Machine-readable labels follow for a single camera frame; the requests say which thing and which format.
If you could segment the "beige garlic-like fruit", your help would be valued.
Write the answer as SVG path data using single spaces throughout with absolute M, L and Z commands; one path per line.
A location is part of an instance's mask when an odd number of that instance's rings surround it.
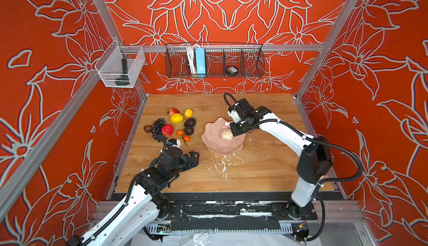
M 229 140 L 232 140 L 234 138 L 234 135 L 233 135 L 233 133 L 232 133 L 232 131 L 230 129 L 224 129 L 221 132 L 221 138 L 223 140 L 228 140 L 229 141 Z

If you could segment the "red wrinkled strawberry fruit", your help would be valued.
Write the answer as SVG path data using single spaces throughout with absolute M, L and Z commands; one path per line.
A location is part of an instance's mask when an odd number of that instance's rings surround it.
M 161 129 L 161 134 L 171 136 L 174 133 L 174 127 L 171 124 L 165 124 Z

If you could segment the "pink scalloped fruit bowl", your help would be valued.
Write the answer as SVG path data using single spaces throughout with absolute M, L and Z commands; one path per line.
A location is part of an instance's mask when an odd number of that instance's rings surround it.
M 207 123 L 202 141 L 209 151 L 219 155 L 231 155 L 243 149 L 245 134 L 234 136 L 231 122 L 218 118 L 213 123 Z

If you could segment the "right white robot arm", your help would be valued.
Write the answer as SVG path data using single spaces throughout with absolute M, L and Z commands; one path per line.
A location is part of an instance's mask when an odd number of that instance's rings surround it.
M 332 167 L 332 157 L 327 140 L 306 134 L 281 120 L 276 114 L 264 106 L 254 108 L 245 99 L 228 101 L 230 94 L 224 99 L 228 105 L 227 114 L 233 119 L 230 128 L 233 136 L 260 129 L 283 142 L 299 157 L 296 168 L 299 179 L 291 195 L 292 204 L 304 208 L 319 190 L 319 182 Z

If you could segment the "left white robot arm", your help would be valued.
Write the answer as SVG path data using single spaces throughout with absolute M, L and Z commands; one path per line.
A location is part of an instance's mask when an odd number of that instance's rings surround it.
M 168 147 L 149 168 L 131 180 L 126 196 L 98 224 L 73 235 L 67 246 L 123 246 L 157 218 L 170 215 L 171 201 L 162 193 L 180 173 L 199 165 L 200 154 Z

